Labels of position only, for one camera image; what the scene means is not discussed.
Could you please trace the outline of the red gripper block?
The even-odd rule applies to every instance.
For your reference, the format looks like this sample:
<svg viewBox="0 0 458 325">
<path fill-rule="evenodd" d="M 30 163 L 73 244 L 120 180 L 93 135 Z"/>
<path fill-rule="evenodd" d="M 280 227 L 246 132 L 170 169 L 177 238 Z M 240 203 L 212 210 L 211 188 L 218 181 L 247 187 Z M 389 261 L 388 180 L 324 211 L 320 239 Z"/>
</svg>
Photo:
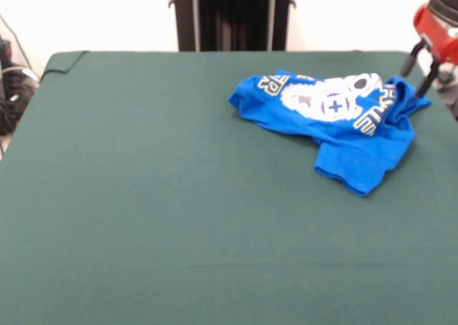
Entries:
<svg viewBox="0 0 458 325">
<path fill-rule="evenodd" d="M 400 75 L 407 77 L 410 74 L 426 42 L 427 49 L 436 59 L 433 59 L 428 75 L 415 91 L 415 97 L 422 98 L 437 78 L 441 63 L 457 63 L 457 27 L 436 17 L 426 5 L 422 5 L 415 14 L 414 28 L 423 41 L 413 47 Z"/>
</svg>

